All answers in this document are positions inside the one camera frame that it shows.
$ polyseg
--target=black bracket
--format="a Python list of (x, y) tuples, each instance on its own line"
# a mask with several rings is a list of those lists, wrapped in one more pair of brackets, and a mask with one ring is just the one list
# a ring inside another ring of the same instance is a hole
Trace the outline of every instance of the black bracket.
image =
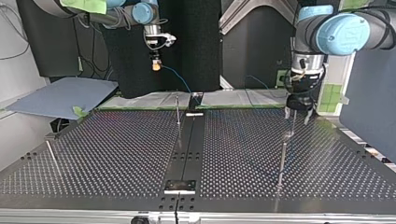
[(165, 194), (191, 195), (195, 194), (195, 180), (168, 180), (165, 185)]

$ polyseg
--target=thin metal rod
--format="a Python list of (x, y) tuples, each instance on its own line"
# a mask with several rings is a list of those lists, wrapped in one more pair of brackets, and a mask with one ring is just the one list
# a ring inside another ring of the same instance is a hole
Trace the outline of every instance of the thin metal rod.
[(52, 146), (50, 145), (50, 141), (46, 141), (46, 143), (47, 143), (47, 147), (49, 148), (49, 153), (50, 153), (53, 161), (55, 162), (55, 166), (56, 166), (56, 169), (58, 171), (58, 174), (62, 178), (61, 169), (59, 169), (58, 161), (57, 161), (57, 159), (55, 157), (55, 154), (53, 153)]
[(286, 160), (286, 148), (288, 146), (288, 143), (285, 141), (283, 142), (282, 146), (282, 155), (280, 157), (280, 169), (279, 169), (279, 178), (277, 181), (277, 186), (279, 188), (282, 188), (282, 178), (283, 178), (283, 173), (285, 169), (285, 160)]
[(176, 93), (176, 111), (177, 111), (177, 124), (180, 125), (180, 113), (179, 113), (178, 95), (177, 95), (177, 93)]
[(56, 157), (55, 157), (55, 154), (53, 154), (53, 150), (52, 150), (52, 146), (50, 145), (50, 141), (46, 141), (46, 143), (47, 143), (47, 147), (49, 148), (49, 153), (50, 153), (52, 159), (56, 162)]
[(293, 118), (293, 124), (291, 126), (290, 137), (294, 136), (294, 128), (295, 128), (295, 125), (296, 125), (296, 120), (297, 120), (297, 110), (294, 110), (294, 118)]

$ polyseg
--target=black curtain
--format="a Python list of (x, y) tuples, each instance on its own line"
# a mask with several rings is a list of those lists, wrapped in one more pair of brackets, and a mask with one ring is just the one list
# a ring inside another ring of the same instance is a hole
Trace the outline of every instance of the black curtain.
[[(192, 91), (219, 89), (220, 0), (159, 0), (163, 31), (177, 37), (171, 48), (163, 48), (163, 64), (174, 68)], [(111, 62), (125, 98), (153, 91), (187, 91), (172, 72), (151, 70), (149, 49), (143, 41), (143, 26), (131, 31), (102, 29)]]

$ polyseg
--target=blue cardboard sheet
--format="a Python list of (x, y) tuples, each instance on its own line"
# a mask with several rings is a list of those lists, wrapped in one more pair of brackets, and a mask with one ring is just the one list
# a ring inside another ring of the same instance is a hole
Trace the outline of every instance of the blue cardboard sheet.
[(62, 119), (79, 119), (74, 108), (89, 112), (118, 87), (116, 82), (65, 77), (31, 93), (6, 110)]

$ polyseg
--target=perforated metal plate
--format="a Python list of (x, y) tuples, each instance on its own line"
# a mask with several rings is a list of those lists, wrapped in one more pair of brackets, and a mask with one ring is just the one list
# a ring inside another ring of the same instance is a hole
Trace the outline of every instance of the perforated metal plate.
[(56, 160), (43, 147), (3, 172), (0, 198), (109, 199), (125, 200), (127, 209), (145, 207), (163, 194), (178, 134), (176, 111), (94, 113), (51, 143)]
[(298, 115), (281, 189), (281, 149), (292, 125), (283, 110), (206, 111), (204, 123), (195, 211), (396, 213), (396, 174), (325, 119), (305, 126)]

